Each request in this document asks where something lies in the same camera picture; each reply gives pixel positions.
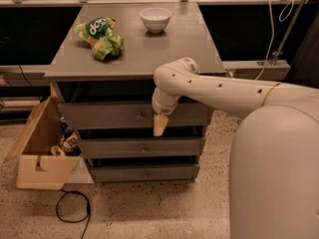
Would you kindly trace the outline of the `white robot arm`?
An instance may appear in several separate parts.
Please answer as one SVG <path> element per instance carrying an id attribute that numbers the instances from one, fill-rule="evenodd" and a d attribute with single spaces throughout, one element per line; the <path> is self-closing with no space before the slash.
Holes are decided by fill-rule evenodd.
<path id="1" fill-rule="evenodd" d="M 242 120 L 229 160 L 231 239 L 319 239 L 319 93 L 272 81 L 203 76 L 182 58 L 158 67 L 156 135 L 180 97 Z"/>

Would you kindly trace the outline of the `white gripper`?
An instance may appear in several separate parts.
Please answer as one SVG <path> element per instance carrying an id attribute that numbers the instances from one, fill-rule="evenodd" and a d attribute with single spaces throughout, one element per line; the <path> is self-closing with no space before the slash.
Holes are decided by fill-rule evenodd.
<path id="1" fill-rule="evenodd" d="M 167 123 L 168 115 L 177 107 L 180 96 L 170 95 L 159 88 L 155 88 L 152 97 L 152 106 L 157 115 L 154 115 L 154 136 L 162 136 Z"/>

